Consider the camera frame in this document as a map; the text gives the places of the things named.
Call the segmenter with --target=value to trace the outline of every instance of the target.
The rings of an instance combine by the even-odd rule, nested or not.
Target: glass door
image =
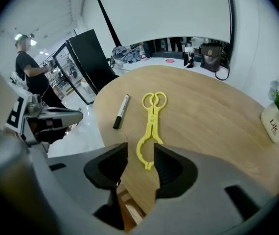
[[[55,77],[53,89],[62,102],[77,94],[87,105],[92,104],[96,94],[79,71],[66,43],[56,51],[53,59],[57,65],[57,68],[50,72]]]

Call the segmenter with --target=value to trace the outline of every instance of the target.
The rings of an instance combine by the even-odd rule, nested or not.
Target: black refrigerator
[[[87,105],[116,78],[94,30],[66,40],[53,59],[60,70],[57,86],[66,93],[75,90]]]

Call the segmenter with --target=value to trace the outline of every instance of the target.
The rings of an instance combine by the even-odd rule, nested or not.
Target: cap
[[[24,34],[20,34],[20,36],[18,36],[18,38],[16,39],[16,43],[14,44],[16,47],[18,45],[18,43],[22,40],[22,39],[28,39],[29,37],[27,35]]]

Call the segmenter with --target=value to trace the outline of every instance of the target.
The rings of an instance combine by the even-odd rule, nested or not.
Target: round wooden table
[[[94,102],[105,146],[128,142],[128,165],[121,179],[145,213],[154,207],[159,188],[156,169],[145,170],[136,156],[148,115],[141,100],[148,92],[164,92],[168,99],[159,114],[159,136],[164,144],[222,158],[273,195],[279,193],[279,143],[272,143],[267,136],[260,121],[263,107],[259,103],[205,75],[168,66],[147,66],[109,83]],[[113,123],[126,94],[130,100],[120,129],[115,130]],[[141,149],[147,161],[153,160],[154,142],[149,140]]]

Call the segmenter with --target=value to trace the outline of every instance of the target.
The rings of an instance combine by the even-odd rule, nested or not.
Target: brown leather bag
[[[222,48],[213,43],[202,44],[200,67],[216,72],[220,67]]]

